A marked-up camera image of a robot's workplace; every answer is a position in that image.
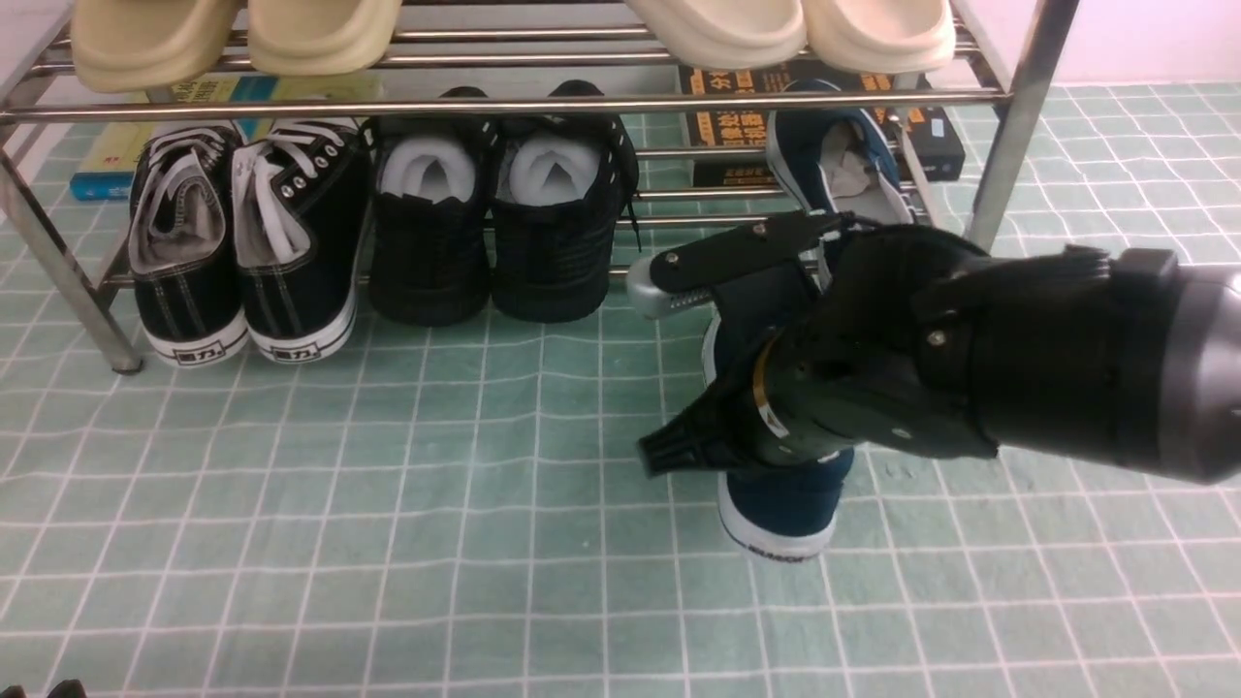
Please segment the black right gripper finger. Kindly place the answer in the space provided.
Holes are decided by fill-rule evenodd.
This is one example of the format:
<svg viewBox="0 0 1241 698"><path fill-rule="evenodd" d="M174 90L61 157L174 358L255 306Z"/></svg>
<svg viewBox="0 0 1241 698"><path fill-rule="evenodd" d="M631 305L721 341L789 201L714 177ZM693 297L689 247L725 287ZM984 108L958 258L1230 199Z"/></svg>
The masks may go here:
<svg viewBox="0 0 1241 698"><path fill-rule="evenodd" d="M750 384L719 379L669 424L637 441L652 478L680 472L761 473L777 460L776 440L761 424Z"/></svg>
<svg viewBox="0 0 1241 698"><path fill-rule="evenodd" d="M725 233L639 258L625 270L625 296L644 318L660 319L714 303L726 284L769 274L804 273L803 255L854 225L853 212L779 212Z"/></svg>

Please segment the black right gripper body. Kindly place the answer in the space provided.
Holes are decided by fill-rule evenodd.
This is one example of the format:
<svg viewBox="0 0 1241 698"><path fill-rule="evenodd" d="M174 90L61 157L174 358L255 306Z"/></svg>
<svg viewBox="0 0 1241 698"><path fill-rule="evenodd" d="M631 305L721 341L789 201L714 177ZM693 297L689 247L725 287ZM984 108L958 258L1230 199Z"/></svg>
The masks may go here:
<svg viewBox="0 0 1241 698"><path fill-rule="evenodd" d="M913 309L918 292L985 257L931 227L854 236L819 301L756 354L755 460L799 465L860 443L927 460L993 460L997 441L965 397L920 374L931 327Z"/></svg>

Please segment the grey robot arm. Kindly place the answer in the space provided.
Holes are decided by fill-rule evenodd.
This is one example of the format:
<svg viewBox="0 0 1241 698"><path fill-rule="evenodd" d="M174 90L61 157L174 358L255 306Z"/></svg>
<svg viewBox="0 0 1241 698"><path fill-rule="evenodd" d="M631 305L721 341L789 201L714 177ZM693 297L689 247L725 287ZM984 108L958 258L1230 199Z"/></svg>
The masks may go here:
<svg viewBox="0 0 1241 698"><path fill-rule="evenodd" d="M728 366L637 443L652 476L791 471L861 443L1001 446L1181 482L1239 473L1239 268L1069 243L999 258L944 230L781 212L625 273L644 317L710 303Z"/></svg>

